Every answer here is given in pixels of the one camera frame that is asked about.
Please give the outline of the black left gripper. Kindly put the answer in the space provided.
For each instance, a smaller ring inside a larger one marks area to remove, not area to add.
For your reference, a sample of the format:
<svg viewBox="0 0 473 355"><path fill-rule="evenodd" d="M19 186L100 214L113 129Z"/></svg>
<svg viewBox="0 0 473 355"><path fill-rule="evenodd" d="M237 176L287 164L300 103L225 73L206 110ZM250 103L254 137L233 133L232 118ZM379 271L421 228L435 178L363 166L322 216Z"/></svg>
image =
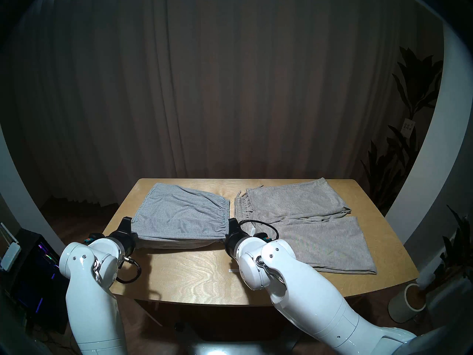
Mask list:
<svg viewBox="0 0 473 355"><path fill-rule="evenodd" d="M110 238L118 240L123 246L124 256L130 257L136 249L136 238L132 233L132 218L123 217L118 228L110 234Z"/></svg>

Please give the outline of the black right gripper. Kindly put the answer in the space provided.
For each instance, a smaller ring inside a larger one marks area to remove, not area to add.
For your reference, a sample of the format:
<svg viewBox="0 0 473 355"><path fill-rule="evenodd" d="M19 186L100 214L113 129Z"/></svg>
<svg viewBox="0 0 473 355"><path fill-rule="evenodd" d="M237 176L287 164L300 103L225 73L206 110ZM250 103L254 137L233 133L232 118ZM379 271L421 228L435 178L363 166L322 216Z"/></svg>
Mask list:
<svg viewBox="0 0 473 355"><path fill-rule="evenodd" d="M228 228L228 234L226 234L224 240L224 248L231 258L235 258L241 240L248 238L248 234L242 230L236 218L230 218L228 220Z"/></svg>

